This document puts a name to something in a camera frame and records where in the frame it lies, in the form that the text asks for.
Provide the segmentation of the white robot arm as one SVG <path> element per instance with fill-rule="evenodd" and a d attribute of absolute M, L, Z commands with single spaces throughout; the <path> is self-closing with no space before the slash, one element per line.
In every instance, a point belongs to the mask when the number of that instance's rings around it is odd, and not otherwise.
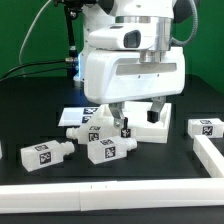
<path fill-rule="evenodd" d="M 198 29 L 200 0 L 87 0 L 79 77 L 84 94 L 107 104 L 114 126 L 124 128 L 124 104 L 150 98 L 155 123 L 166 97 L 182 92 L 183 47 Z"/>

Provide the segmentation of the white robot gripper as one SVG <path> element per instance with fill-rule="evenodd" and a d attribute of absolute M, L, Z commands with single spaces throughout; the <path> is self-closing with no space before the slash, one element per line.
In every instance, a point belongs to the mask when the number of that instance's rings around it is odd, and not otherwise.
<path fill-rule="evenodd" d="M 95 50 L 87 57 L 84 93 L 97 104 L 110 104 L 114 126 L 126 129 L 122 101 L 152 99 L 147 121 L 156 123 L 166 98 L 182 92 L 185 84 L 185 59 L 181 47 L 166 51 L 160 62 L 141 62 L 136 51 Z"/>

